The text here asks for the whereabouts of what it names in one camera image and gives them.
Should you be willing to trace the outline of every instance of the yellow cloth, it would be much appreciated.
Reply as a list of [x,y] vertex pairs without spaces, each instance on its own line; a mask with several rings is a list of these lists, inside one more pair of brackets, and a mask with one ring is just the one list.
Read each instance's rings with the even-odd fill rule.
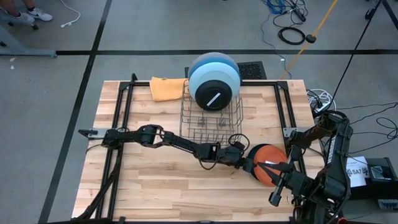
[[[181,99],[182,88],[187,78],[156,78],[149,82],[152,98],[155,102]],[[188,88],[185,97],[189,96]]]

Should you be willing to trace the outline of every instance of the wooden tabletop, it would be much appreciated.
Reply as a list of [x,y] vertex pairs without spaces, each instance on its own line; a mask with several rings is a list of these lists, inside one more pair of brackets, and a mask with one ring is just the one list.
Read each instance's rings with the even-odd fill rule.
[[[313,126],[304,82],[287,82],[297,126]],[[119,83],[104,82],[94,128],[111,127]],[[273,87],[242,86],[240,93],[244,106],[242,131],[250,139],[251,147],[268,143],[284,151]],[[155,103],[148,86],[135,86],[132,96],[129,129],[159,124],[178,134],[180,100]],[[289,126],[285,103],[284,111]],[[90,141],[89,146],[99,143]],[[319,143],[313,142],[312,148],[320,150]],[[130,143],[125,144],[123,153],[115,219],[124,216],[134,221],[287,221],[292,216],[289,190],[284,189],[279,207],[273,207],[268,198],[274,187],[262,185],[241,169],[217,165],[207,171],[191,154],[172,147],[149,149]],[[79,216],[99,191],[105,156],[106,149],[102,147],[95,147],[87,153],[73,217]],[[322,157],[312,151],[306,151],[304,162],[310,177],[315,177],[323,167]],[[109,193],[105,208],[108,207],[108,199]]]

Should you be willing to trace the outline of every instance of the concrete floor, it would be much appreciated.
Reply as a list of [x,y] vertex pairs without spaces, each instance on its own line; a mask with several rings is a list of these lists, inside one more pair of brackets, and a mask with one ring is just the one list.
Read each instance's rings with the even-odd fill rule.
[[[7,27],[23,44],[55,50],[91,50],[106,0],[64,0],[81,12],[81,19],[64,29],[60,25],[73,19],[60,1],[36,0],[36,5],[54,14],[52,22],[38,22],[40,30]],[[309,15],[300,26],[312,33],[332,0],[307,0]],[[398,14],[398,2],[389,0]],[[340,1],[322,27],[312,50],[352,50],[365,25],[364,13],[372,2]],[[259,0],[113,0],[99,50],[202,50],[271,49],[261,41],[260,24],[268,16]],[[288,17],[280,23],[288,23]],[[277,37],[269,21],[266,39],[277,49],[300,49]],[[398,31],[383,7],[377,11],[359,49],[398,49]],[[71,217],[87,140],[77,129],[92,127],[104,80],[128,80],[132,72],[140,80],[151,76],[183,77],[184,67],[198,55],[97,55],[80,108],[75,134],[69,147],[60,185],[49,221]],[[277,55],[233,54],[237,62],[262,61],[268,79],[283,74]],[[284,55],[290,62],[294,55]],[[0,223],[37,223],[53,170],[67,131],[73,105],[88,62],[88,55],[47,57],[0,57]],[[303,55],[291,70],[294,79],[304,79],[307,88],[333,93],[348,63],[349,55]],[[338,108],[396,101],[398,55],[355,55],[337,94]],[[357,120],[379,111],[380,107],[345,111]],[[396,109],[382,115],[398,122]],[[354,124],[354,131],[382,131],[375,119]],[[350,150],[356,151],[378,142],[382,136],[355,136]],[[398,141],[372,151],[366,157],[390,157],[398,170]],[[397,223],[395,213],[377,209],[374,202],[349,202],[348,218],[367,213],[358,220]]]

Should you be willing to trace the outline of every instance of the orange ball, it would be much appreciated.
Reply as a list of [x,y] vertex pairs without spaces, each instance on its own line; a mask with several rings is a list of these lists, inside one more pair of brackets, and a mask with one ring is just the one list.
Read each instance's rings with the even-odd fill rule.
[[[280,162],[287,162],[287,157],[286,154],[278,147],[273,145],[265,145],[255,152],[253,162],[254,164],[257,164],[258,162],[273,162],[278,164]],[[277,175],[280,174],[279,170],[274,170],[271,168],[269,168],[269,170],[273,171],[273,173]],[[271,177],[269,177],[269,175],[260,166],[256,166],[254,168],[254,175],[261,183],[268,186],[275,186],[272,183]]]

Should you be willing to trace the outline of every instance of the yellow pole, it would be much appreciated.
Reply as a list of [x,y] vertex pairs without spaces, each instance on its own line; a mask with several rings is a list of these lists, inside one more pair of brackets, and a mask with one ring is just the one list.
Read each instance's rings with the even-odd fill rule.
[[[323,26],[323,24],[325,23],[326,19],[329,17],[329,14],[331,13],[331,11],[333,10],[333,8],[335,7],[336,3],[338,2],[338,0],[334,0],[333,3],[331,4],[331,6],[329,7],[328,12],[325,14],[325,16],[323,17],[321,23],[319,24],[318,28],[315,30],[315,32],[312,34],[314,37],[317,36],[319,30],[321,29],[321,27]],[[289,66],[287,67],[286,71],[284,72],[284,75],[282,75],[282,77],[280,79],[285,79],[286,75],[288,74],[289,70],[293,67],[293,64],[297,61],[297,59],[299,58],[300,54],[303,53],[304,50],[306,50],[308,48],[309,43],[306,42],[303,46],[303,48],[297,53],[297,55],[295,55],[295,57],[293,58],[292,62],[289,64]]]

